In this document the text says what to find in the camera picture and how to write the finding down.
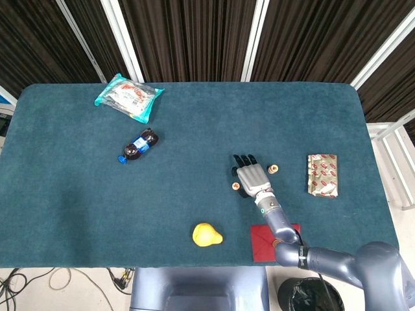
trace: red card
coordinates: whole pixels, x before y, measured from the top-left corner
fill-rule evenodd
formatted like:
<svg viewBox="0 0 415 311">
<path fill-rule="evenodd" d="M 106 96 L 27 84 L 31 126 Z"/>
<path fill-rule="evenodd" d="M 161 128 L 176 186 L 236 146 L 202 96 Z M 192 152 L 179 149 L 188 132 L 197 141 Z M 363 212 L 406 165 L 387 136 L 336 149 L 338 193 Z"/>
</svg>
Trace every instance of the red card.
<svg viewBox="0 0 415 311">
<path fill-rule="evenodd" d="M 292 225 L 299 233 L 301 226 L 299 224 Z M 267 225 L 251 225 L 251 241 L 252 253 L 254 254 L 254 262 L 275 262 L 275 249 L 272 245 L 275 241 L 271 229 Z"/>
</svg>

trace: plastic bottle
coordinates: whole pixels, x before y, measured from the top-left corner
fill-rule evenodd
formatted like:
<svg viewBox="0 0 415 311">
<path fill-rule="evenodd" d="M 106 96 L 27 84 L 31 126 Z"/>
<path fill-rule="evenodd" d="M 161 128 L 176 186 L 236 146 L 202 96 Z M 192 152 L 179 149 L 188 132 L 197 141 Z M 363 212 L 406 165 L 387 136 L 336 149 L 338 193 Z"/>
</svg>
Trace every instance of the plastic bottle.
<svg viewBox="0 0 415 311">
<path fill-rule="evenodd" d="M 141 154 L 146 152 L 158 142 L 158 136 L 151 128 L 147 128 L 139 137 L 134 139 L 124 148 L 124 154 L 118 157 L 118 161 L 126 164 L 127 160 L 138 159 Z"/>
</svg>

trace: robotic hand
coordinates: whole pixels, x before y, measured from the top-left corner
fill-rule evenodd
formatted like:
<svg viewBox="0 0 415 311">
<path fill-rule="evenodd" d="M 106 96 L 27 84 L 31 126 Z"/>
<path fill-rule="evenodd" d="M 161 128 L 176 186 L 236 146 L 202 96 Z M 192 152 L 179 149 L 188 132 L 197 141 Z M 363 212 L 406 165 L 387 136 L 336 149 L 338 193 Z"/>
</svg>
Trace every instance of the robotic hand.
<svg viewBox="0 0 415 311">
<path fill-rule="evenodd" d="M 334 277 L 364 290 L 366 311 L 407 311 L 415 305 L 415 280 L 399 251 L 384 242 L 363 245 L 355 256 L 326 248 L 308 248 L 281 205 L 261 165 L 252 155 L 234 155 L 232 168 L 243 186 L 243 195 L 255 198 L 278 241 L 277 262 Z"/>
</svg>

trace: blue label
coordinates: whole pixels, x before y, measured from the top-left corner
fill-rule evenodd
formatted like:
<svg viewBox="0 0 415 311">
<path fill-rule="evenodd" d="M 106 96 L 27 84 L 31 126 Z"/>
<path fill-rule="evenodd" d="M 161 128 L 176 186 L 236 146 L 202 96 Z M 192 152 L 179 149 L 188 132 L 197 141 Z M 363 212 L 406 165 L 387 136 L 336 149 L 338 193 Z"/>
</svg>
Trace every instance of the blue label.
<svg viewBox="0 0 415 311">
<path fill-rule="evenodd" d="M 150 146 L 147 144 L 147 142 L 145 141 L 145 139 L 142 138 L 141 136 L 139 136 L 133 142 L 133 145 L 137 147 L 137 149 L 140 152 L 140 154 L 143 154 L 144 152 L 146 152 L 150 148 Z"/>
</svg>

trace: trash can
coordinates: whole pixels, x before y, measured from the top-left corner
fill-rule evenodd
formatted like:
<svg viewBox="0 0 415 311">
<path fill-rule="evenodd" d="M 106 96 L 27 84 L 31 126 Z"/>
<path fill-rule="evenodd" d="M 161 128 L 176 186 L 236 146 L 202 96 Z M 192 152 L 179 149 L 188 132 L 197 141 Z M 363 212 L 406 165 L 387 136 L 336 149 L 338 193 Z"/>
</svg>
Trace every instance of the trash can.
<svg viewBox="0 0 415 311">
<path fill-rule="evenodd" d="M 318 277 L 286 280 L 278 290 L 278 303 L 282 311 L 344 311 L 343 300 L 337 290 Z"/>
</svg>

